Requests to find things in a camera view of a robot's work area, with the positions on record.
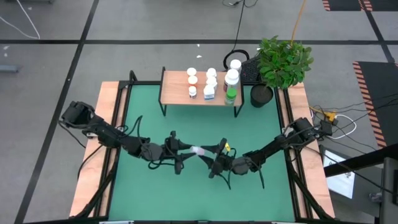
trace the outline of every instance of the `green table surface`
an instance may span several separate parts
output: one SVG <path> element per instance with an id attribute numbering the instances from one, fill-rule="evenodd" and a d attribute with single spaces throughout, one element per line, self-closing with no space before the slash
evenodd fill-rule
<path id="1" fill-rule="evenodd" d="M 131 128 L 143 115 L 140 134 L 157 144 L 163 144 L 173 130 L 183 142 L 197 146 L 218 144 L 226 138 L 239 157 L 264 147 L 280 134 L 275 98 L 262 108 L 254 108 L 250 89 L 244 87 L 246 103 L 237 118 L 232 107 L 185 105 L 168 105 L 164 117 L 158 102 L 159 86 L 135 85 L 126 125 Z M 209 152 L 206 156 L 214 157 Z M 231 174 L 229 190 L 221 177 L 208 178 L 210 171 L 197 156 L 184 162 L 180 175 L 174 174 L 173 166 L 150 170 L 147 164 L 121 151 L 109 220 L 294 221 L 282 151 L 261 169 L 265 189 L 259 173 L 250 172 Z"/>

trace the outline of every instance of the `plant pot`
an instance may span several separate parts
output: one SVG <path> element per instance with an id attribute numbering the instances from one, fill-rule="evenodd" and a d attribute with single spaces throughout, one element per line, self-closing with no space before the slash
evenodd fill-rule
<path id="1" fill-rule="evenodd" d="M 270 102 L 273 96 L 274 92 L 271 88 L 263 83 L 255 84 L 250 91 L 250 102 L 254 107 L 260 108 Z"/>

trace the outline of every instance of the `concrete floor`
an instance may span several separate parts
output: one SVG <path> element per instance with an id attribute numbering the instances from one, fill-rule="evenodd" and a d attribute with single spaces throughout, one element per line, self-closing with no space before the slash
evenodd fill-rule
<path id="1" fill-rule="evenodd" d="M 308 0 L 298 26 L 298 40 L 377 40 L 365 12 L 327 12 L 319 0 Z M 23 2 L 42 39 L 79 40 L 93 0 Z M 240 39 L 279 35 L 289 39 L 301 1 L 259 1 L 245 8 Z M 100 0 L 87 39 L 165 40 L 234 39 L 240 6 L 224 7 L 212 0 Z M 398 40 L 398 14 L 373 12 L 386 40 Z M 0 16 L 34 35 L 29 21 L 14 2 L 0 1 Z M 75 44 L 1 44 L 1 40 L 27 39 L 0 22 L 0 63 L 20 65 L 18 74 L 0 74 L 0 223 L 14 223 L 37 157 L 47 134 L 65 78 L 75 54 Z M 256 53 L 257 45 L 237 45 Z M 352 67 L 354 60 L 387 62 L 380 45 L 311 45 L 315 62 L 305 86 L 311 105 L 347 106 L 362 102 Z M 86 44 L 65 100 L 96 104 L 101 82 L 125 80 L 133 69 L 140 80 L 158 80 L 162 66 L 171 70 L 195 67 L 222 70 L 231 44 Z M 398 58 L 398 46 L 390 45 Z M 347 112 L 352 118 L 363 112 Z M 376 147 L 370 122 L 363 118 L 351 137 Z M 79 132 L 74 132 L 83 142 Z M 372 149 L 343 138 L 339 142 L 363 152 Z M 348 156 L 359 153 L 328 140 L 324 145 Z M 83 149 L 56 128 L 49 153 L 25 216 L 25 222 L 67 218 Z M 372 222 L 373 218 L 338 202 L 336 215 L 343 220 Z"/>

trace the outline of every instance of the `black mat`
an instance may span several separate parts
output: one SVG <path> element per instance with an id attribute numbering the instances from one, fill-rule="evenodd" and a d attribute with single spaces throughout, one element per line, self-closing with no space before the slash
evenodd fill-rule
<path id="1" fill-rule="evenodd" d="M 327 11 L 398 11 L 397 0 L 323 0 Z"/>
<path id="2" fill-rule="evenodd" d="M 394 63 L 358 62 L 372 99 L 373 107 L 378 108 L 398 99 L 398 66 Z M 384 141 L 389 146 L 398 143 L 398 100 L 376 110 L 376 116 Z"/>

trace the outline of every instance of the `plastic bottle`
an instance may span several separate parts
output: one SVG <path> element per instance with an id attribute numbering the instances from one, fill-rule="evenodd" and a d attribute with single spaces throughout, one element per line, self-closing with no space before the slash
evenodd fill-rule
<path id="1" fill-rule="evenodd" d="M 205 96 L 205 100 L 213 100 L 215 96 L 215 91 L 212 86 L 206 85 L 203 89 L 203 95 Z"/>
<path id="2" fill-rule="evenodd" d="M 212 86 L 214 91 L 217 90 L 217 79 L 215 77 L 208 77 L 206 81 L 206 85 Z"/>
<path id="3" fill-rule="evenodd" d="M 189 97 L 195 99 L 197 97 L 197 88 L 194 86 L 189 87 Z"/>
<path id="4" fill-rule="evenodd" d="M 196 86 L 198 83 L 198 77 L 196 77 L 194 75 L 188 77 L 188 83 L 190 86 Z"/>
<path id="5" fill-rule="evenodd" d="M 209 68 L 206 72 L 207 78 L 209 77 L 217 77 L 217 72 L 214 68 Z"/>
<path id="6" fill-rule="evenodd" d="M 224 91 L 226 92 L 230 88 L 237 88 L 239 82 L 239 72 L 235 69 L 229 69 L 225 75 Z"/>
<path id="7" fill-rule="evenodd" d="M 239 73 L 241 73 L 242 63 L 241 63 L 240 60 L 234 59 L 234 60 L 232 60 L 231 63 L 229 64 L 229 68 L 230 68 L 230 69 L 235 69 L 235 70 L 237 70 Z"/>
<path id="8" fill-rule="evenodd" d="M 188 68 L 187 74 L 188 74 L 189 76 L 196 75 L 196 74 L 197 74 L 197 70 L 196 70 L 195 68 Z"/>
<path id="9" fill-rule="evenodd" d="M 225 104 L 234 105 L 236 94 L 237 91 L 235 89 L 230 88 L 225 94 Z"/>

